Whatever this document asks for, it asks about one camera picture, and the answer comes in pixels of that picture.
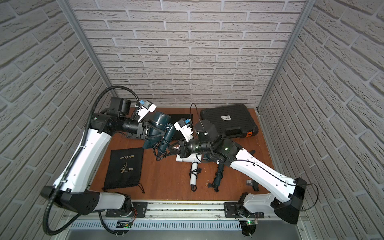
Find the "black printed drawstring pouch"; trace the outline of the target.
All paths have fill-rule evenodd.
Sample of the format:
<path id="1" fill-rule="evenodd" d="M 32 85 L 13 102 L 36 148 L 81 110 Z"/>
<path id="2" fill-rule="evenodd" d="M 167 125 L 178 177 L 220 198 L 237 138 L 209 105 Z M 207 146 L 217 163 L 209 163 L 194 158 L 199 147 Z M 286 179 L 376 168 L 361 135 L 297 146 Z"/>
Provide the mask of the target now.
<path id="1" fill-rule="evenodd" d="M 140 183 L 143 154 L 143 148 L 111 150 L 110 163 L 102 190 L 106 192 L 111 189 L 139 186 L 144 194 L 144 187 Z"/>

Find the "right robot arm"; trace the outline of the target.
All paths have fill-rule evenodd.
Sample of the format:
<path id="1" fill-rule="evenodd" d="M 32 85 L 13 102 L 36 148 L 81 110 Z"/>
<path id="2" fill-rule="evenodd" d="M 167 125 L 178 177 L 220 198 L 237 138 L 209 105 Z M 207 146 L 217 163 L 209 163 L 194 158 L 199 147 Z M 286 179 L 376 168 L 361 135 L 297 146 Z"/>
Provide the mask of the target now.
<path id="1" fill-rule="evenodd" d="M 267 203 L 275 215 L 289 224 L 298 223 L 300 214 L 305 211 L 303 201 L 310 185 L 304 179 L 292 179 L 270 168 L 240 144 L 219 135 L 207 120 L 191 128 L 190 120 L 181 119 L 174 127 L 184 138 L 168 147 L 171 155 L 182 160 L 195 158 L 200 162 L 215 162 L 245 174 L 274 196 Z"/>

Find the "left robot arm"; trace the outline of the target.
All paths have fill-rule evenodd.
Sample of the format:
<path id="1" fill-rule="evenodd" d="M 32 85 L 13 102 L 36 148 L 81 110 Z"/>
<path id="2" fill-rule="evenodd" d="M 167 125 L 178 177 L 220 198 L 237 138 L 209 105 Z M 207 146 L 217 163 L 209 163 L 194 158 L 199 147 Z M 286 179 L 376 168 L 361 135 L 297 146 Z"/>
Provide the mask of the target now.
<path id="1" fill-rule="evenodd" d="M 126 117 L 130 102 L 122 98 L 112 98 L 109 108 L 101 113 L 96 112 L 104 95 L 115 89 L 125 90 L 136 99 L 137 104 L 131 118 Z M 87 117 L 81 141 L 66 168 L 53 185 L 44 186 L 41 191 L 41 196 L 48 200 L 42 223 L 46 235 L 57 235 L 80 216 L 93 212 L 101 214 L 103 211 L 116 210 L 123 216 L 133 213 L 130 196 L 93 192 L 89 191 L 88 187 L 113 135 L 122 132 L 133 135 L 135 139 L 144 140 L 147 137 L 148 124 L 142 120 L 156 108 L 154 103 L 141 101 L 133 90 L 124 86 L 111 86 L 100 93 Z M 49 217 L 54 205 L 75 213 L 72 219 L 57 230 L 52 230 L 49 226 Z"/>

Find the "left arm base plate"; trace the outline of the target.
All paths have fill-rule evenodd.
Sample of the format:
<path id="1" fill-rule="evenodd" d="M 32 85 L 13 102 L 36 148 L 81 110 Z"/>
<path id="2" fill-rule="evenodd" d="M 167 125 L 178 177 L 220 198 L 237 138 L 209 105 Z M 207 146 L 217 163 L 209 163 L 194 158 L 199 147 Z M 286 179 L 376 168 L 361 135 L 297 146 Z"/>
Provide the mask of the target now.
<path id="1" fill-rule="evenodd" d="M 144 218 L 148 208 L 148 202 L 131 202 L 131 207 L 127 212 L 123 210 L 107 210 L 107 218 Z"/>

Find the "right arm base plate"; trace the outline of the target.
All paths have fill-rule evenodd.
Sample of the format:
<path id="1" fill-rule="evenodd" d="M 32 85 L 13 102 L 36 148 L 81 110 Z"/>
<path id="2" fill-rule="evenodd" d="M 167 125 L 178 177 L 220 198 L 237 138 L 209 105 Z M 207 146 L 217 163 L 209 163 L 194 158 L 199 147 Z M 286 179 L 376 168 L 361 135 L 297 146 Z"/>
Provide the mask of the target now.
<path id="1" fill-rule="evenodd" d="M 225 202 L 224 213 L 227 219 L 262 219 L 264 212 L 251 213 L 238 203 Z"/>

